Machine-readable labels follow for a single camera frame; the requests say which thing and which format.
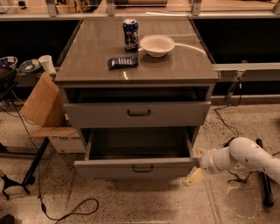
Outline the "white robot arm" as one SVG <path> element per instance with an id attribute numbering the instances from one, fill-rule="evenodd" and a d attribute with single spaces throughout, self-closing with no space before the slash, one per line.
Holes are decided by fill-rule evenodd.
<path id="1" fill-rule="evenodd" d="M 207 174 L 218 174 L 227 170 L 257 170 L 264 172 L 280 184 L 280 159 L 270 155 L 253 140 L 237 137 L 229 146 L 206 150 L 183 180 L 185 186 L 193 186 Z"/>

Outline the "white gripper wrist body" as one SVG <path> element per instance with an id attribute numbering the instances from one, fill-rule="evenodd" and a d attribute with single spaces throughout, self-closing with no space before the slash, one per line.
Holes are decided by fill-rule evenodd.
<path id="1" fill-rule="evenodd" d="M 229 148 L 212 149 L 204 152 L 199 159 L 199 165 L 207 174 L 218 174 L 232 167 L 233 159 Z"/>

